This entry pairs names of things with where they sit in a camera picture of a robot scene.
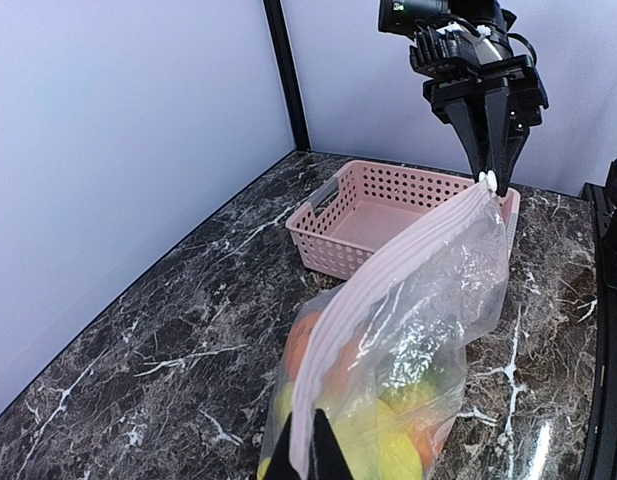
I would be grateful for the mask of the yellow toy banana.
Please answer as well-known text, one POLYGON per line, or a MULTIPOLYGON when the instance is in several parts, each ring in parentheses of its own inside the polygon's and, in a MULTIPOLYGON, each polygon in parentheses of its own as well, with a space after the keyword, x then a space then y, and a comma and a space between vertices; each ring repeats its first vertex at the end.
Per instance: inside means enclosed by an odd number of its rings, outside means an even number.
POLYGON ((342 450, 354 479, 422 479, 422 460, 383 401, 352 415, 342 450))

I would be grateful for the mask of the clear zip top bag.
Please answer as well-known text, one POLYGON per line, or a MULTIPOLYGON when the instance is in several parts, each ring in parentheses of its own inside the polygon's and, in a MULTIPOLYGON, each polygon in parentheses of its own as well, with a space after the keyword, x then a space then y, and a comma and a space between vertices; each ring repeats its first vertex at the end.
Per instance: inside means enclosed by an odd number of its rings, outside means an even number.
POLYGON ((342 450, 342 430, 353 414, 383 401, 390 374, 444 368, 462 372, 466 385, 467 345, 497 326, 508 278, 500 198, 481 173, 346 283, 309 301, 293 324, 274 391, 294 382, 289 460, 300 479, 311 479, 317 409, 342 450))

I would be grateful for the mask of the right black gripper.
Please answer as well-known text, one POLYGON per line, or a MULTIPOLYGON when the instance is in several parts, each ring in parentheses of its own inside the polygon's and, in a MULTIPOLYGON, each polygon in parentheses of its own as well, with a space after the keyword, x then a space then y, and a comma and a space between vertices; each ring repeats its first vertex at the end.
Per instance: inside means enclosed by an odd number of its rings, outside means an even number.
POLYGON ((473 179, 486 173, 489 188, 506 195, 530 129, 549 106, 534 47, 511 28, 476 37, 456 24, 409 39, 411 68, 428 78, 423 97, 453 127, 473 179))

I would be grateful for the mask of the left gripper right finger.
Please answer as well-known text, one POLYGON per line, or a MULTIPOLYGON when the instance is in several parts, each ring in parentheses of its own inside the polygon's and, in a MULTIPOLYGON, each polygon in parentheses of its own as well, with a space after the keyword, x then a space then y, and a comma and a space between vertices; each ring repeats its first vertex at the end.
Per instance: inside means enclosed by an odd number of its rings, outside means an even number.
POLYGON ((352 480, 342 450, 322 409, 314 415, 310 445, 310 478, 316 480, 352 480))

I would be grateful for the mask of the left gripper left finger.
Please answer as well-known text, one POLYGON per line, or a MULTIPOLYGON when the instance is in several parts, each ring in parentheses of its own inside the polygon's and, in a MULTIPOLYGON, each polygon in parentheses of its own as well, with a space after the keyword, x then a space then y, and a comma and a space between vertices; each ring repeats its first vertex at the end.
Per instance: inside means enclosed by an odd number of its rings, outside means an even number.
POLYGON ((292 414, 289 413, 276 442, 265 472, 265 480, 299 480, 299 474, 290 464, 289 445, 292 414))

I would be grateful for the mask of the yellow toy pepper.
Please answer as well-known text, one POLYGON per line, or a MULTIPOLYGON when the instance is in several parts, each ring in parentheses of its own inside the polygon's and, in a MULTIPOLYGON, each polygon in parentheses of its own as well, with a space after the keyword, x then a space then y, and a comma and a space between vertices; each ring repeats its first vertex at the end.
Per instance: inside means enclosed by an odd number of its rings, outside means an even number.
POLYGON ((263 436, 257 478, 263 479, 274 451, 276 442, 281 435, 288 415, 292 410, 292 394, 294 382, 284 383, 274 394, 268 411, 266 428, 263 436))

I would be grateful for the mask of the green orange toy mango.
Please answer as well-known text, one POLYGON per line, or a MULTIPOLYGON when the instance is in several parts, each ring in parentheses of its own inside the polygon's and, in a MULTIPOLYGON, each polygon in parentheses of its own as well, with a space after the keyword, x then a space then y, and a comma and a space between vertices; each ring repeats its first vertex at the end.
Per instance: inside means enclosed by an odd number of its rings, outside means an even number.
POLYGON ((381 399, 405 427, 429 470, 438 460, 463 402, 462 372, 428 368, 415 375, 390 374, 381 399))

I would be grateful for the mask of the pink plastic basket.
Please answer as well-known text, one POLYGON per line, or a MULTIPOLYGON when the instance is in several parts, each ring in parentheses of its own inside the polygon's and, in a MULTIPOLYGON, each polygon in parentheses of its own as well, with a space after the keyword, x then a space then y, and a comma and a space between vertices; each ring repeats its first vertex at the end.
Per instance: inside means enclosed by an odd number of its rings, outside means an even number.
POLYGON ((349 279, 376 250, 471 179, 367 160, 346 163, 287 219, 303 265, 349 279))

